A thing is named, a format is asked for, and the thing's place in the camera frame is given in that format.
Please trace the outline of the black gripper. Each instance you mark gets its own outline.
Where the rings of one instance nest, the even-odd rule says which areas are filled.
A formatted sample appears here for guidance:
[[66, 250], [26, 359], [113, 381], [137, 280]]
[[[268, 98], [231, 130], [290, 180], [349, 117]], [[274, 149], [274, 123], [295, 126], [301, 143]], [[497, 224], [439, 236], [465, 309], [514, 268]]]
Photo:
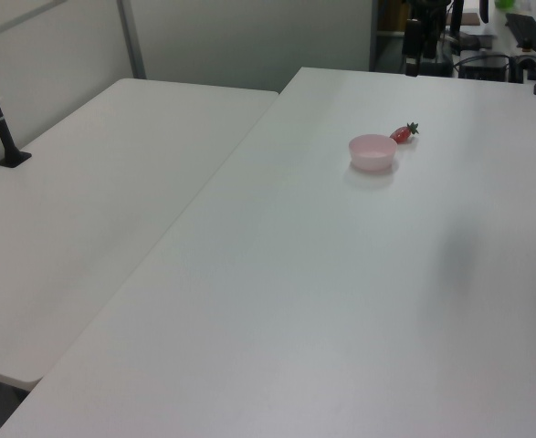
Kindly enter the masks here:
[[417, 76], [419, 72], [420, 52], [422, 46], [422, 23], [424, 27], [424, 58], [436, 57], [437, 24], [440, 16], [447, 12], [449, 0], [407, 0], [410, 12], [405, 26], [403, 56], [405, 58], [405, 74]]

